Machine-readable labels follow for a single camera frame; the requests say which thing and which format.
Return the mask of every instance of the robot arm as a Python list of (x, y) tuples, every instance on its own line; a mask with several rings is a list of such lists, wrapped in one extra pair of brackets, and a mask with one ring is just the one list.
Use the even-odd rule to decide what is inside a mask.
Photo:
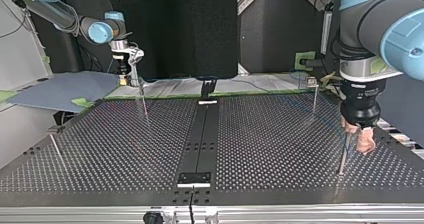
[(21, 7), (43, 17), (61, 31), (84, 36), (94, 45), (109, 43), (113, 58), (119, 63), (120, 84), (140, 86), (136, 64), (144, 52), (137, 45), (128, 43), (126, 38), (131, 33), (126, 31), (122, 13), (107, 12), (104, 20), (97, 20), (79, 16), (75, 9), (60, 0), (24, 0)]
[(340, 10), (340, 52), (333, 52), (345, 79), (341, 113), (347, 124), (370, 129), (387, 78), (424, 80), (424, 1), (342, 0)]

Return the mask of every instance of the metal bracket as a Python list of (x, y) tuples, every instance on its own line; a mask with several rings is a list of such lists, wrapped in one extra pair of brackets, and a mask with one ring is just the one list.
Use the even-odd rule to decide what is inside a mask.
[(215, 87), (218, 80), (204, 80), (202, 85), (202, 91), (201, 91), (201, 98), (199, 100), (199, 105), (211, 105), (211, 104), (217, 104), (218, 101), (211, 98), (210, 94), (212, 94), (215, 91)]
[(218, 224), (219, 223), (218, 213), (215, 213), (214, 215), (207, 215), (206, 218), (205, 218), (205, 223), (206, 224)]
[(181, 173), (177, 185), (178, 188), (210, 188), (211, 173)]

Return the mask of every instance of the white cable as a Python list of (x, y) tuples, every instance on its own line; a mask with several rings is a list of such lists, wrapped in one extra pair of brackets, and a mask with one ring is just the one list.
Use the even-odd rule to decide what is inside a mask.
[(70, 5), (68, 5), (64, 2), (60, 2), (60, 3), (63, 4), (64, 6), (66, 6), (69, 9), (69, 11), (72, 12), (72, 14), (75, 17), (75, 24), (72, 26), (72, 28), (68, 28), (68, 29), (67, 28), (61, 28), (61, 27), (55, 25), (56, 28), (58, 30), (66, 32), (66, 33), (72, 33), (72, 35), (74, 37), (78, 37), (78, 35), (80, 33), (81, 24), (80, 24), (80, 21), (79, 21), (79, 16), (78, 16), (77, 11), (75, 10), (75, 8), (73, 8), (72, 6), (70, 6)]

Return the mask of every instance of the green tape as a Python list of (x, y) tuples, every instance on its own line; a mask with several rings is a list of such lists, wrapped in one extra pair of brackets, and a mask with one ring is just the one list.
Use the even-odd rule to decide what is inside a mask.
[(5, 102), (7, 99), (15, 96), (16, 94), (18, 93), (14, 91), (0, 91), (0, 103)]
[[(230, 96), (244, 96), (244, 95), (263, 95), (263, 94), (301, 94), (311, 92), (309, 89), (292, 89), (292, 90), (270, 90), (270, 91), (240, 91), (240, 92), (214, 92), (211, 97), (230, 97)], [(198, 94), (186, 94), (186, 95), (169, 95), (169, 96), (147, 96), (146, 100), (161, 100), (161, 99), (197, 99), (200, 95)], [(112, 96), (106, 97), (105, 100), (128, 100), (128, 99), (141, 99), (139, 96)]]
[(296, 70), (302, 70), (302, 71), (313, 71), (314, 69), (312, 67), (306, 68), (305, 65), (301, 65), (300, 60), (302, 60), (302, 59), (314, 60), (315, 55), (316, 55), (316, 53), (314, 51), (296, 53), (296, 62), (294, 64), (294, 68)]
[(72, 100), (72, 103), (74, 103), (75, 105), (77, 105), (79, 107), (84, 107), (84, 108), (90, 108), (94, 105), (94, 102), (89, 102), (85, 98), (74, 99), (74, 100)]
[(378, 58), (377, 60), (371, 63), (371, 74), (378, 74), (385, 71), (387, 68), (387, 64), (383, 59)]

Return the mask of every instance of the end effector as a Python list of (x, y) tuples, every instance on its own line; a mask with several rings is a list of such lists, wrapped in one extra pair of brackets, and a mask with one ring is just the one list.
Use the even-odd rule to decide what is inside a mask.
[(375, 148), (373, 128), (380, 119), (377, 96), (386, 79), (407, 74), (424, 80), (424, 1), (342, 0), (340, 33), (335, 41), (340, 50), (340, 73), (345, 79), (341, 105), (347, 132), (361, 128), (358, 150)]

